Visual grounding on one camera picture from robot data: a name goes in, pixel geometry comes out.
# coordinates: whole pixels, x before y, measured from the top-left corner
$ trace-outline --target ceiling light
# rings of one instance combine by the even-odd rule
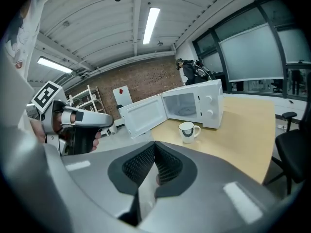
[[[147,26],[146,26],[146,30],[145,30],[145,36],[144,36],[144,40],[143,40],[143,44],[148,44],[150,42],[150,38],[152,35],[152,31],[154,30],[155,24],[156,24],[156,19],[157,16],[160,13],[160,9],[156,9],[156,8],[151,8],[149,15],[148,15],[148,20],[147,20]]]
[[[56,62],[50,61],[50,60],[43,58],[43,57],[40,57],[40,59],[38,60],[38,64],[44,65],[46,67],[54,68],[56,70],[59,70],[59,71],[65,72],[65,73],[72,73],[71,69],[69,69],[65,66],[62,66]]]

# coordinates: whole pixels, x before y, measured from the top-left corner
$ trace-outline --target white ceiling panel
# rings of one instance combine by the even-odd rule
[[[139,20],[136,17],[134,23],[134,0],[120,2],[48,0],[41,17],[40,32],[51,40],[51,46],[56,43],[75,56],[71,55],[71,60],[68,62],[60,53],[62,49],[47,51],[37,45],[31,60],[28,80],[33,84],[48,80],[60,81],[62,72],[36,63],[40,56],[70,67],[81,74],[87,70],[133,57],[135,49],[138,55],[172,50],[172,44],[217,1],[141,0],[140,9],[136,6]],[[161,11],[150,43],[143,45],[144,31],[151,7],[160,8]],[[137,39],[134,39],[134,32],[138,32]]]

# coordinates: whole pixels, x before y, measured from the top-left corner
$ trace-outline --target table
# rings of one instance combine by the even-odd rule
[[[155,141],[164,141],[222,158],[262,183],[275,140],[274,103],[267,100],[224,98],[219,129],[202,128],[191,144],[182,142],[179,120],[169,119],[151,130]]]

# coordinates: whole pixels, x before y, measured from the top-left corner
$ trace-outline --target microwave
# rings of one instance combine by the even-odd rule
[[[167,119],[202,123],[217,129],[223,117],[221,80],[178,87],[119,109],[132,138]]]

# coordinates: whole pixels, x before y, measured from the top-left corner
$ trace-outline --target microwave door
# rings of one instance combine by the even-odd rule
[[[160,95],[129,104],[120,108],[119,112],[132,138],[146,133],[167,120]]]

